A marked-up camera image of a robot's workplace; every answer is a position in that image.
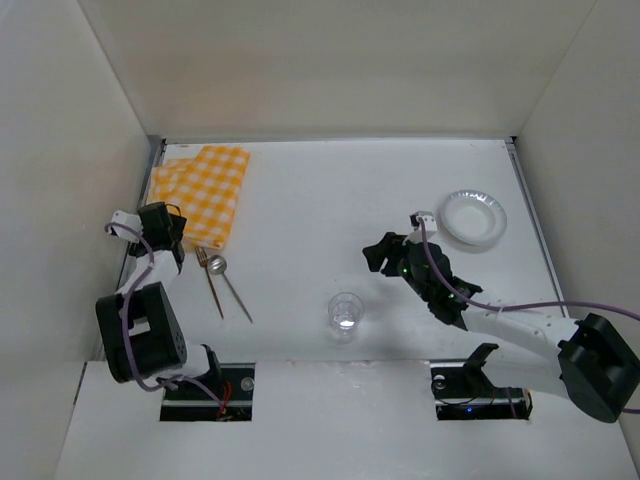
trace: cable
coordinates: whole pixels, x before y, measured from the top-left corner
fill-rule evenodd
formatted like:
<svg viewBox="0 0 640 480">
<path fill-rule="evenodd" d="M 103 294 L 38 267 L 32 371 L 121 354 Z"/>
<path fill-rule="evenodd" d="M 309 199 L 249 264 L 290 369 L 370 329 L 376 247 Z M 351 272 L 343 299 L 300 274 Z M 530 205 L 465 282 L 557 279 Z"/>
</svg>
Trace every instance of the cable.
<svg viewBox="0 0 640 480">
<path fill-rule="evenodd" d="M 110 229 L 112 227 L 121 228 L 126 232 L 129 232 L 130 234 L 132 234 L 144 246 L 144 248 L 147 250 L 147 253 L 149 254 L 149 265 L 140 274 L 140 276 L 135 279 L 135 281 L 131 284 L 131 287 L 129 288 L 129 290 L 124 294 L 124 303 L 122 305 L 122 310 L 120 311 L 122 339 L 124 341 L 124 351 L 127 356 L 127 361 L 129 362 L 129 368 L 131 369 L 131 375 L 133 376 L 133 379 L 136 381 L 138 386 L 142 388 L 145 392 L 155 392 L 164 387 L 175 386 L 173 382 L 177 382 L 177 381 L 188 382 L 200 388 L 205 394 L 207 394 L 207 396 L 211 397 L 218 405 L 222 405 L 222 402 L 220 402 L 220 399 L 216 397 L 215 394 L 210 389 L 208 389 L 204 384 L 202 384 L 202 382 L 200 382 L 199 380 L 196 380 L 195 378 L 186 377 L 184 375 L 173 375 L 172 377 L 169 377 L 167 380 L 158 382 L 156 385 L 147 385 L 146 383 L 144 383 L 144 378 L 142 378 L 142 375 L 140 375 L 140 370 L 138 370 L 138 364 L 136 363 L 136 359 L 133 356 L 133 347 L 131 346 L 131 337 L 129 336 L 129 304 L 131 303 L 131 298 L 133 297 L 133 294 L 136 291 L 136 288 L 138 288 L 138 285 L 140 285 L 140 283 L 153 270 L 155 255 L 153 254 L 153 249 L 151 248 L 151 245 L 149 245 L 149 242 L 147 242 L 144 239 L 144 237 L 140 235 L 140 233 L 134 230 L 133 228 L 118 222 L 110 222 L 105 225 L 104 229 L 106 232 L 110 232 L 111 231 Z"/>
<path fill-rule="evenodd" d="M 513 406 L 513 399 L 511 398 L 511 389 L 510 387 L 505 388 L 505 392 L 507 394 L 507 399 L 509 400 L 509 408 L 511 409 L 511 415 L 516 420 L 518 419 L 518 415 L 516 415 L 516 407 Z"/>
<path fill-rule="evenodd" d="M 530 310 L 533 308 L 543 308 L 543 307 L 584 307 L 584 308 L 594 308 L 596 310 L 605 310 L 607 312 L 617 313 L 619 315 L 624 315 L 625 317 L 632 318 L 640 322 L 640 314 L 634 313 L 630 310 L 625 310 L 624 308 L 614 307 L 611 305 L 605 305 L 603 303 L 592 303 L 592 302 L 577 302 L 572 300 L 564 300 L 564 301 L 555 301 L 555 302 L 541 302 L 541 303 L 524 303 L 521 305 L 508 305 L 508 306 L 495 306 L 495 305 L 487 305 L 484 303 L 476 302 L 471 300 L 469 297 L 463 295 L 458 290 L 456 290 L 442 272 L 436 266 L 436 262 L 433 260 L 433 255 L 431 255 L 431 251 L 429 250 L 429 244 L 427 240 L 427 228 L 424 224 L 424 220 L 418 217 L 418 221 L 420 222 L 420 228 L 422 230 L 422 246 L 424 248 L 424 253 L 427 256 L 427 261 L 429 262 L 429 266 L 435 273 L 436 277 L 440 283 L 442 283 L 447 290 L 453 293 L 460 300 L 465 302 L 468 305 L 473 305 L 474 307 L 482 308 L 484 310 L 489 310 L 491 312 L 516 312 L 519 310 Z"/>
<path fill-rule="evenodd" d="M 173 203 L 165 203 L 165 205 L 166 205 L 167 207 L 173 207 L 173 208 L 175 208 L 176 210 L 178 210 L 178 215 L 182 216 L 182 210 L 180 210 L 180 207 L 179 207 L 179 206 L 174 205 Z"/>
</svg>

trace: metal utensil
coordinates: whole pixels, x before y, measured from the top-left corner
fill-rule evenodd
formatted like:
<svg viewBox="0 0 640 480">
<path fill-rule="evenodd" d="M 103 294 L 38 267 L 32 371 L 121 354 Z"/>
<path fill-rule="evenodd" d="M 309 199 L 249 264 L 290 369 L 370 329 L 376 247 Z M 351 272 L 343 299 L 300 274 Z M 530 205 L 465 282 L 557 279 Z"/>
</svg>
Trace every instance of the metal utensil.
<svg viewBox="0 0 640 480">
<path fill-rule="evenodd" d="M 224 274 L 226 269 L 227 269 L 227 261 L 222 255 L 214 255 L 209 259 L 209 271 L 214 275 L 222 275 L 222 278 L 224 278 L 224 281 L 227 282 L 227 285 L 229 286 L 229 290 L 231 290 L 231 293 L 233 294 L 233 297 L 236 299 L 236 302 L 238 302 L 238 305 L 240 305 L 240 308 L 242 308 L 242 311 L 247 316 L 249 321 L 253 323 L 253 318 L 251 318 L 251 315 L 249 315 L 249 311 L 247 310 L 247 307 L 244 306 L 244 303 L 242 303 L 242 300 L 240 299 L 238 292 L 236 292 L 236 289 L 233 288 L 233 285 L 231 285 L 231 282 L 229 281 L 227 276 Z"/>
<path fill-rule="evenodd" d="M 216 306 L 218 307 L 218 311 L 220 312 L 220 318 L 222 318 L 224 320 L 224 314 L 222 313 L 222 306 L 220 305 L 220 300 L 218 299 L 218 294 L 216 293 L 216 289 L 213 286 L 213 280 L 211 280 L 211 275 L 209 275 L 209 270 L 207 270 L 207 265 L 209 263 L 208 258 L 207 258 L 207 252 L 205 252 L 204 248 L 202 248 L 202 247 L 196 247 L 196 257 L 198 258 L 198 264 L 202 268 L 204 268 L 204 271 L 207 274 L 207 280 L 209 281 L 209 287 L 211 287 L 211 293 L 213 293 L 213 299 L 216 301 Z"/>
</svg>

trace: fork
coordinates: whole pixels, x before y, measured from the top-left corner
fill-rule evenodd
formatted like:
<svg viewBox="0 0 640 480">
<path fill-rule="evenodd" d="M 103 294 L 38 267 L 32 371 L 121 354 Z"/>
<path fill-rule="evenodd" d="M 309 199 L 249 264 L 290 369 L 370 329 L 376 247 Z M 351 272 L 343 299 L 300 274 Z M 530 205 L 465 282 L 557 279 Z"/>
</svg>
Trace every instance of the fork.
<svg viewBox="0 0 640 480">
<path fill-rule="evenodd" d="M 220 300 L 218 299 L 218 294 L 216 293 L 216 289 L 213 286 L 213 281 L 211 280 L 211 274 L 209 274 L 209 270 L 207 269 L 207 252 L 204 251 L 202 247 L 196 247 L 196 257 L 198 258 L 198 264 L 204 268 L 205 273 L 207 274 L 207 280 L 209 281 L 209 287 L 211 287 L 211 293 L 213 293 L 213 299 L 216 301 L 216 306 L 218 307 L 218 311 L 220 312 L 220 318 L 224 320 L 224 314 L 222 313 L 222 306 L 220 305 Z"/>
</svg>

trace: screw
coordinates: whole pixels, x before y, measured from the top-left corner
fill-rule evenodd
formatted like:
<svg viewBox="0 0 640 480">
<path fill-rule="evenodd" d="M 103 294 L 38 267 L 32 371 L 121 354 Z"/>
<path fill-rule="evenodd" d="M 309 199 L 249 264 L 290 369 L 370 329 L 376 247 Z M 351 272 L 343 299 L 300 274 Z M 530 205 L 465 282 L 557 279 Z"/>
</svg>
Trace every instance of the screw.
<svg viewBox="0 0 640 480">
<path fill-rule="evenodd" d="M 447 386 L 444 381 L 444 375 L 436 375 L 435 377 L 433 377 L 433 387 L 436 390 L 444 390 Z"/>
<path fill-rule="evenodd" d="M 244 390 L 245 392 L 250 392 L 251 390 L 253 390 L 253 378 L 251 377 L 244 377 L 241 381 L 240 381 L 240 388 L 242 390 Z"/>
</svg>

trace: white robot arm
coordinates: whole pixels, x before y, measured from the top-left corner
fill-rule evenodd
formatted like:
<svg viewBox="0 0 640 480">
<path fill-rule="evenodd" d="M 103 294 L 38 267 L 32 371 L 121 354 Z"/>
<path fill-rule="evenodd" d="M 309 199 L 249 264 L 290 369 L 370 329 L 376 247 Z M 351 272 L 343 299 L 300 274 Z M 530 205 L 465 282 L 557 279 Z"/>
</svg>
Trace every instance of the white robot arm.
<svg viewBox="0 0 640 480">
<path fill-rule="evenodd" d="M 467 359 L 431 361 L 436 382 L 432 386 L 440 395 L 449 395 L 450 379 L 455 398 L 523 387 L 569 398 L 600 421 L 617 420 L 640 384 L 640 361 L 607 319 L 595 314 L 576 320 L 531 310 L 502 311 L 481 287 L 453 276 L 449 259 L 428 241 L 437 232 L 433 214 L 417 212 L 411 223 L 415 230 L 409 235 L 388 232 L 378 244 L 363 249 L 369 270 L 402 277 L 441 322 L 506 340 L 537 355 L 537 360 L 514 363 L 500 353 L 498 345 L 482 344 Z M 472 304 L 493 310 L 469 304 L 472 296 Z"/>
</svg>

